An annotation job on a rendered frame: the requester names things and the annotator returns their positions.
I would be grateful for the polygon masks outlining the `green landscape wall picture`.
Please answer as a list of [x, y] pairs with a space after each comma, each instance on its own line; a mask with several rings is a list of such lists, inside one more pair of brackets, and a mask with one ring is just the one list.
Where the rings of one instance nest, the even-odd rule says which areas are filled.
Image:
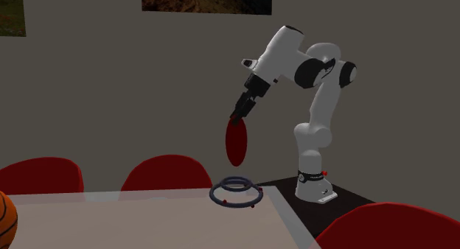
[[27, 36], [24, 0], [0, 0], [0, 36]]

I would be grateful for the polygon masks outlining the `red chair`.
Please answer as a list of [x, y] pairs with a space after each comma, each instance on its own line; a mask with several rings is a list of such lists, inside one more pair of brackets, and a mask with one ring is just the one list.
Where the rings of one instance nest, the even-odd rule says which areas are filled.
[[81, 193], [83, 175], [66, 158], [31, 158], [0, 169], [0, 191], [7, 195]]
[[321, 249], [460, 249], [460, 222], [404, 203], [370, 203], [334, 220]]
[[135, 166], [122, 191], [203, 189], [212, 181], [203, 165], [185, 155], [159, 155]]

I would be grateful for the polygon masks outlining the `orange basketball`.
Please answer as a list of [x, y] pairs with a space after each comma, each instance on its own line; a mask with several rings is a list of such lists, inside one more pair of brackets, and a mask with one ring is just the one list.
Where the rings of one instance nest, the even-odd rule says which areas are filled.
[[9, 249], [18, 227], [18, 214], [12, 200], [0, 191], [0, 249]]

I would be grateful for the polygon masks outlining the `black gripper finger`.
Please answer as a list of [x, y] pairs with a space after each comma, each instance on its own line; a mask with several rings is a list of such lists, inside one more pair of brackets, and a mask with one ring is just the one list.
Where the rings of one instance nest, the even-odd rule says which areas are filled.
[[250, 113], [255, 105], [254, 95], [250, 91], [243, 92], [234, 107], [234, 111], [230, 115], [230, 122], [233, 125], [237, 125], [242, 118]]

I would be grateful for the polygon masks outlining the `dark red oval plate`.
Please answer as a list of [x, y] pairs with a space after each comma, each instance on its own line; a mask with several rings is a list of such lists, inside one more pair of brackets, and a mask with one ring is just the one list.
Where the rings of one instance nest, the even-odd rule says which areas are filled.
[[243, 119], [231, 117], [226, 127], [226, 154], [232, 166], [238, 167], [245, 160], [248, 134]]

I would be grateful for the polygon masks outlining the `black robot stand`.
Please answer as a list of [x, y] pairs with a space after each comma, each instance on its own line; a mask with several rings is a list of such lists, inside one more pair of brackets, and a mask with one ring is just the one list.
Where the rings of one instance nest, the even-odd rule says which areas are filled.
[[336, 185], [332, 185], [332, 187], [338, 196], [328, 203], [305, 202], [294, 194], [296, 182], [297, 178], [291, 177], [258, 183], [258, 186], [275, 186], [314, 238], [342, 215], [359, 206], [373, 203], [373, 201], [365, 197]]

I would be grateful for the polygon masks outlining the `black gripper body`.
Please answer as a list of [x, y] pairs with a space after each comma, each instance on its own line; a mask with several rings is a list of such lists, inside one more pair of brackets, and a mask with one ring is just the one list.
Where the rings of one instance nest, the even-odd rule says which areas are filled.
[[244, 86], [250, 97], [264, 97], [268, 89], [271, 87], [270, 83], [264, 81], [261, 77], [251, 73], [245, 81]]

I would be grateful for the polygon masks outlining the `brown landscape wall picture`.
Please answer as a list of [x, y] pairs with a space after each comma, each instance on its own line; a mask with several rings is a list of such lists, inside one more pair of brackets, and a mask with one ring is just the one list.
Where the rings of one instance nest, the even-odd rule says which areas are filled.
[[271, 15], [272, 0], [142, 0], [143, 11]]

